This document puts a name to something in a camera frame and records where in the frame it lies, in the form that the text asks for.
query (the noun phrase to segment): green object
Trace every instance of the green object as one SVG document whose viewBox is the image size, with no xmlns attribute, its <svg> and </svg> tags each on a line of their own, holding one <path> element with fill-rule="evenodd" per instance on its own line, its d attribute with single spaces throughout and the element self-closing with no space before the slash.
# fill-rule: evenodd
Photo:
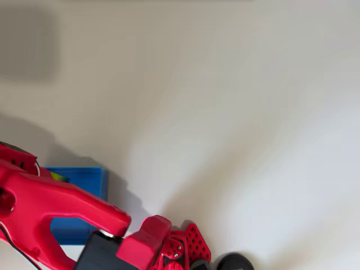
<svg viewBox="0 0 360 270">
<path fill-rule="evenodd" d="M 51 173 L 51 177 L 55 180 L 61 181 L 61 182 L 68 182 L 69 181 L 69 177 L 66 176 L 62 176 L 58 173 L 54 173 L 54 172 L 50 172 Z"/>
</svg>

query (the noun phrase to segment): white surface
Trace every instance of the white surface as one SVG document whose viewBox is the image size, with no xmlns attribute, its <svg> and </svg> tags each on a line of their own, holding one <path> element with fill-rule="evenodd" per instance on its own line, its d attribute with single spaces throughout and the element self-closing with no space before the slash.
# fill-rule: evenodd
<svg viewBox="0 0 360 270">
<path fill-rule="evenodd" d="M 63 246 L 62 247 L 65 253 L 74 260 L 77 260 L 81 251 L 83 250 L 82 246 Z M 6 269 L 21 269 L 34 270 L 34 267 L 26 259 L 24 259 L 21 255 L 13 250 L 10 245 L 5 244 L 3 241 L 0 241 L 0 250 L 1 250 L 1 263 L 6 267 Z"/>
<path fill-rule="evenodd" d="M 53 76 L 2 77 L 1 140 L 108 167 L 132 230 L 192 219 L 213 259 L 360 268 L 358 1 L 37 3 Z"/>
</svg>

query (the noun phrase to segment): black round object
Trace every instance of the black round object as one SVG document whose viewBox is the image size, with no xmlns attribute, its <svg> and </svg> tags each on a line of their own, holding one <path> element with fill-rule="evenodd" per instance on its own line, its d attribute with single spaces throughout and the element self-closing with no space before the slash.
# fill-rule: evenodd
<svg viewBox="0 0 360 270">
<path fill-rule="evenodd" d="M 231 253 L 219 262 L 217 270 L 254 270 L 254 267 L 241 254 Z"/>
</svg>

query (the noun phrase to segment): red robotic arm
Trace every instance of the red robotic arm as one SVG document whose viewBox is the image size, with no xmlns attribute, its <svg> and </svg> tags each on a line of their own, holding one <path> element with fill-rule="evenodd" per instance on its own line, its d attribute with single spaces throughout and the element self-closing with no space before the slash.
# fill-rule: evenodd
<svg viewBox="0 0 360 270">
<path fill-rule="evenodd" d="M 118 242 L 105 240 L 110 245 L 115 243 L 110 256 L 98 260 L 125 262 L 133 267 L 129 269 L 189 270 L 196 259 L 210 260 L 210 251 L 195 224 L 184 232 L 174 231 L 170 230 L 170 221 L 154 216 L 145 219 L 138 232 L 124 237 L 131 222 L 127 213 L 73 184 L 52 179 L 49 171 L 37 165 L 35 156 L 0 142 L 0 226 L 7 234 L 0 231 L 0 239 L 8 239 L 27 257 L 52 270 L 89 270 L 81 265 L 93 260 L 93 253 L 88 254 L 94 248 L 87 248 L 91 238 L 80 256 L 82 264 L 76 263 L 65 255 L 50 232 L 53 217 L 82 218 L 116 236 Z M 95 247 L 96 255 L 104 249 Z M 106 270 L 95 264 L 92 269 Z"/>
</svg>

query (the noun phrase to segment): blue container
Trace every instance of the blue container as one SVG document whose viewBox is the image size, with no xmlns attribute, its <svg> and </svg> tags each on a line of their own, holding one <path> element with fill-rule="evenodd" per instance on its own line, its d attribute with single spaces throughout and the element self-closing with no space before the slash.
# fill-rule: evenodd
<svg viewBox="0 0 360 270">
<path fill-rule="evenodd" d="M 46 167 L 69 178 L 69 183 L 107 200 L 107 170 L 101 167 Z M 60 245 L 84 245 L 95 229 L 80 218 L 53 218 L 50 230 Z"/>
</svg>

